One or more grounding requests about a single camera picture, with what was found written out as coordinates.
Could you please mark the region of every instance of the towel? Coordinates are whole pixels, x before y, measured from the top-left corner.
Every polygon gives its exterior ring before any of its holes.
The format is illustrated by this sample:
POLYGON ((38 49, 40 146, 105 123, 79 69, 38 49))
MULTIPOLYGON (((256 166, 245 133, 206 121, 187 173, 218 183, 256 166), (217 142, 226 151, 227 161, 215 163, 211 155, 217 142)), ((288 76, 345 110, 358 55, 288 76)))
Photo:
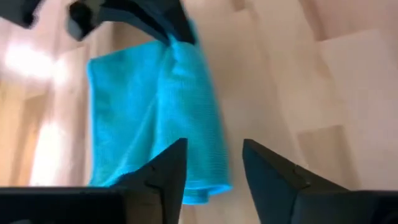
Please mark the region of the towel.
POLYGON ((91 186, 110 186, 179 138, 188 139, 183 203, 232 188, 227 147, 199 44, 149 42, 88 63, 93 121, 91 186))

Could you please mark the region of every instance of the wooden floor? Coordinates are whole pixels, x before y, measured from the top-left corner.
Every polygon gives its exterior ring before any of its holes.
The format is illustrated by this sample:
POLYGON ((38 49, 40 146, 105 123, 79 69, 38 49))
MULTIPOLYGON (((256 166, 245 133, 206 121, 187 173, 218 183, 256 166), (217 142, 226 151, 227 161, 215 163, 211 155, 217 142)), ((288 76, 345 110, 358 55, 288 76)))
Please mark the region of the wooden floor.
MULTIPOLYGON (((84 42, 47 0, 33 30, 0 21, 0 185, 90 178, 85 63, 150 37, 107 23, 84 42)), ((398 190, 395 0, 185 0, 213 73, 234 190, 184 223, 258 223, 244 138, 349 189, 398 190)))

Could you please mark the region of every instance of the blue microfiber cloth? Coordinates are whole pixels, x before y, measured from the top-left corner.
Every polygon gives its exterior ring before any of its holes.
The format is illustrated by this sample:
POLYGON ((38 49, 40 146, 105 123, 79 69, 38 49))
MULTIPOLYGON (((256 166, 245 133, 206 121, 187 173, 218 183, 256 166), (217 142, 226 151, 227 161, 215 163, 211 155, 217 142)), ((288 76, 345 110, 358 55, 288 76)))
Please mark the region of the blue microfiber cloth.
POLYGON ((90 60, 94 168, 110 186, 179 138, 188 139, 183 203, 207 203, 232 188, 226 142, 199 45, 159 41, 90 60))

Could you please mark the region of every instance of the cloth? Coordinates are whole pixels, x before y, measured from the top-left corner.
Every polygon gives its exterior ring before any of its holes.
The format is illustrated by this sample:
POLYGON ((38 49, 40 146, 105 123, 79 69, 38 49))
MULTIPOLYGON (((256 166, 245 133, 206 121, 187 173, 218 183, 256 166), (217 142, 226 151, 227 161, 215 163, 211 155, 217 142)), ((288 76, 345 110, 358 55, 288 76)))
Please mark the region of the cloth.
POLYGON ((93 121, 90 185, 110 186, 179 138, 188 139, 183 203, 232 188, 218 104, 200 46, 149 42, 88 63, 93 121))

